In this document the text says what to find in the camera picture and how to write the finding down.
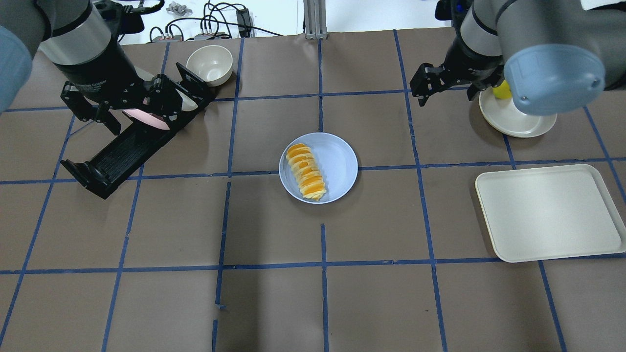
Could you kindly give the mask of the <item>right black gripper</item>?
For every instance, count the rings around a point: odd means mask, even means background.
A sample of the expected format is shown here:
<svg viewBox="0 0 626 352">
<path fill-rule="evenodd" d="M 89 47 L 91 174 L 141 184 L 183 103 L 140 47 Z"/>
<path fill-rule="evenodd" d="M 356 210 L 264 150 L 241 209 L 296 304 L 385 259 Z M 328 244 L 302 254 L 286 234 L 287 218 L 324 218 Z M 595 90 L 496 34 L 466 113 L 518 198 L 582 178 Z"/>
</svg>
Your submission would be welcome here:
<svg viewBox="0 0 626 352">
<path fill-rule="evenodd" d="M 454 86 L 468 84 L 467 98 L 470 102 L 490 87 L 498 87 L 504 81 L 502 56 L 485 56 L 476 53 L 456 37 L 442 65 L 422 63 L 409 82 L 411 94 L 424 107 L 430 97 Z"/>
</svg>

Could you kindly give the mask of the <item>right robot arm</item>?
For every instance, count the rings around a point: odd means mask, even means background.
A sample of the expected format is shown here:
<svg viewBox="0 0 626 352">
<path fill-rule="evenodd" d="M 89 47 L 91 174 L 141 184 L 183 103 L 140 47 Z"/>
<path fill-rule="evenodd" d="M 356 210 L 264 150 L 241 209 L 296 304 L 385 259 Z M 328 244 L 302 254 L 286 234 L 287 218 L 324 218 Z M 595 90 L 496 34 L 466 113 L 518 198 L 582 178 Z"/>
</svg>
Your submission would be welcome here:
<svg viewBox="0 0 626 352">
<path fill-rule="evenodd" d="M 623 0 L 440 0 L 435 16 L 456 36 L 442 64 L 411 79 L 420 106 L 455 86 L 474 100 L 507 82 L 519 111 L 545 115 L 625 89 Z"/>
</svg>

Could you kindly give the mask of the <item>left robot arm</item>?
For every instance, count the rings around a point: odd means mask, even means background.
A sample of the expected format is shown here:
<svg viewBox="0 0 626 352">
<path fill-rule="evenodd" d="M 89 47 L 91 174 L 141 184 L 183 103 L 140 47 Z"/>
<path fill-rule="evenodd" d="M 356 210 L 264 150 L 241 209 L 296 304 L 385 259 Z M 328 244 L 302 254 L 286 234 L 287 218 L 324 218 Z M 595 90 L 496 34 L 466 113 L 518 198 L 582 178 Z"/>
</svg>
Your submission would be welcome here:
<svg viewBox="0 0 626 352">
<path fill-rule="evenodd" d="M 1 111 L 13 104 L 42 51 L 67 78 L 61 100 L 84 122 L 102 123 L 112 134 L 121 125 L 111 110 L 139 110 L 167 130 L 199 107 L 181 83 L 164 74 L 140 74 L 118 39 L 145 28 L 154 6 L 112 0 L 3 0 L 1 2 Z"/>
</svg>

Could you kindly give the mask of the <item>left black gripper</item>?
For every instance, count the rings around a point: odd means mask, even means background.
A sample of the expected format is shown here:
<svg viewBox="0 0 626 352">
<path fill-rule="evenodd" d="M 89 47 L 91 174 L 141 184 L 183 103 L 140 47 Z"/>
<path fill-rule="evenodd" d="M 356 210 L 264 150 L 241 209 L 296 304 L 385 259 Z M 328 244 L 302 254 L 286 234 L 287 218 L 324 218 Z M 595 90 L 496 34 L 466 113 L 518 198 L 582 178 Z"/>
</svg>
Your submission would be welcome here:
<svg viewBox="0 0 626 352">
<path fill-rule="evenodd" d="M 184 129 L 188 118 L 177 84 L 168 76 L 145 81 L 119 46 L 108 46 L 78 65 L 60 65 L 67 78 L 61 100 L 82 122 L 101 123 L 118 136 L 121 123 L 110 112 L 139 109 L 148 112 L 147 125 L 155 129 Z"/>
</svg>

